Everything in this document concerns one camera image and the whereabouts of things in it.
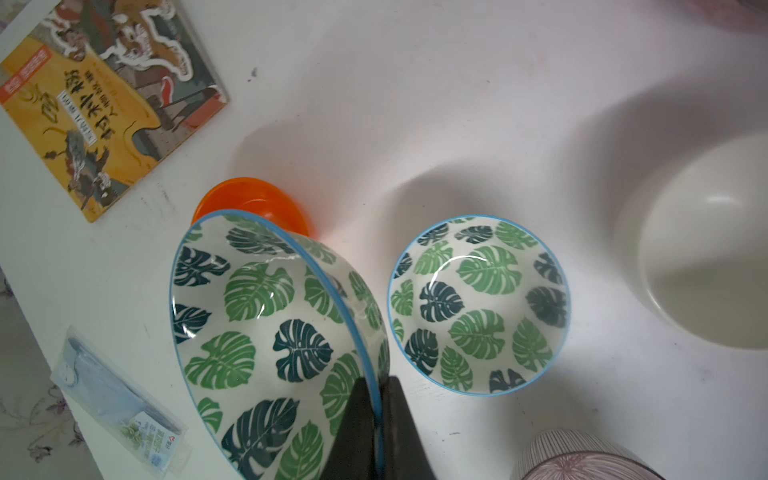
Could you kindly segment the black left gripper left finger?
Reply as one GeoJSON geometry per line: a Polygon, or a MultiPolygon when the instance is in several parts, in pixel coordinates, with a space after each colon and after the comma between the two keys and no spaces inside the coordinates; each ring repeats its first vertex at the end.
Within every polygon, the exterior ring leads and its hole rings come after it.
{"type": "Polygon", "coordinates": [[[353,385],[320,479],[377,479],[374,433],[374,416],[368,385],[364,378],[359,378],[353,385]]]}

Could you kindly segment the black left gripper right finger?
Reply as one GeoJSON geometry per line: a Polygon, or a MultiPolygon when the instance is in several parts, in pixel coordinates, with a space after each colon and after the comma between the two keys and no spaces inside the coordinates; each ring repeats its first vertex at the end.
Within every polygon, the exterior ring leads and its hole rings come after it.
{"type": "Polygon", "coordinates": [[[398,378],[382,387],[383,475],[386,480],[435,480],[398,378]]]}

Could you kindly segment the green leaf bowl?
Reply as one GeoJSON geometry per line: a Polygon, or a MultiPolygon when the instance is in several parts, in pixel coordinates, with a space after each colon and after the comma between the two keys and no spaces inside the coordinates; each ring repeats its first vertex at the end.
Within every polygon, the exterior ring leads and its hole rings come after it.
{"type": "Polygon", "coordinates": [[[174,259],[170,309],[198,413],[245,479],[317,479],[356,383],[390,371],[361,275],[307,236],[239,210],[195,222],[174,259]]]}

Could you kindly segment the pink striped bowl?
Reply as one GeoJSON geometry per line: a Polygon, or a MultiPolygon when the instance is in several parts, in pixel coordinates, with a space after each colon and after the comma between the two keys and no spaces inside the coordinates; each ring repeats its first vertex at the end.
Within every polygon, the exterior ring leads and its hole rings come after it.
{"type": "Polygon", "coordinates": [[[515,456],[511,479],[650,479],[663,476],[622,445],[583,430],[535,435],[515,456]]]}

